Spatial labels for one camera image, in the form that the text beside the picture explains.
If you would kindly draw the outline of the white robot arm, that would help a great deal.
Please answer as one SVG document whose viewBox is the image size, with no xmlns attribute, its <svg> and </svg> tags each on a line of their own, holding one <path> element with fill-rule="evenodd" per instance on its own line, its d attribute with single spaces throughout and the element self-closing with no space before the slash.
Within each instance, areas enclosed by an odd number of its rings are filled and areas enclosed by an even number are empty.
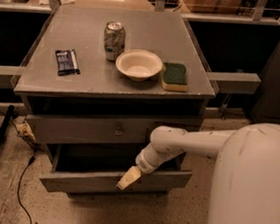
<svg viewBox="0 0 280 224">
<path fill-rule="evenodd" d="M 184 152 L 216 161 L 207 224 L 280 224 L 280 124 L 203 132 L 159 126 L 117 187 Z"/>
</svg>

